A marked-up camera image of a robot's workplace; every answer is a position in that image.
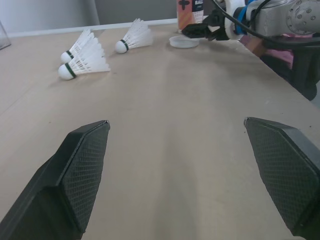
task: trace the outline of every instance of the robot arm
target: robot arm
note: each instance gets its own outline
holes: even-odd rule
[[[271,0],[261,8],[252,25],[252,16],[264,0],[248,0],[247,4],[245,1],[247,0],[225,0],[225,3],[219,5],[227,14],[266,37],[320,32],[320,0]],[[203,31],[208,26],[219,26],[220,29],[215,32]],[[247,34],[217,9],[203,23],[191,24],[182,33],[187,37],[205,37],[209,40],[237,40]]]

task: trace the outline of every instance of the orange container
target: orange container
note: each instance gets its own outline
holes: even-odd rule
[[[198,24],[204,18],[204,0],[176,0],[178,31],[189,24]]]

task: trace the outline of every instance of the white baseboard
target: white baseboard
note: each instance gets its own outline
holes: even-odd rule
[[[145,21],[148,25],[164,25],[164,24],[176,24],[178,20],[176,18],[163,19],[163,20],[153,20]],[[50,29],[50,30],[40,30],[40,31],[26,31],[26,32],[14,32],[8,33],[9,38],[18,38],[26,36],[38,36],[38,35],[48,35],[48,34],[64,34],[71,32],[82,32],[84,29],[91,30],[105,30],[105,29],[120,29],[130,27],[132,22],[117,23],[117,24],[106,24],[106,25],[96,25],[96,26],[80,26],[71,28],[61,28],[61,29]]]

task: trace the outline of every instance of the blue ring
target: blue ring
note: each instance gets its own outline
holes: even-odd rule
[[[244,19],[244,16],[245,16],[245,14],[247,12],[248,5],[250,3],[252,3],[252,2],[254,2],[254,1],[256,1],[256,0],[249,0],[248,4],[241,10],[239,16],[237,17],[237,20],[239,22],[242,22],[242,20]],[[247,34],[246,32],[242,31],[242,28],[239,25],[235,26],[235,33],[238,34],[238,35],[241,35],[241,34],[242,35],[246,35]]]

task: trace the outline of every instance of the gray wall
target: gray wall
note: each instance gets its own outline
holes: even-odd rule
[[[95,0],[0,0],[8,33],[98,25]]]
[[[177,18],[176,0],[95,0],[100,24]],[[205,14],[211,12],[210,0],[204,0]]]

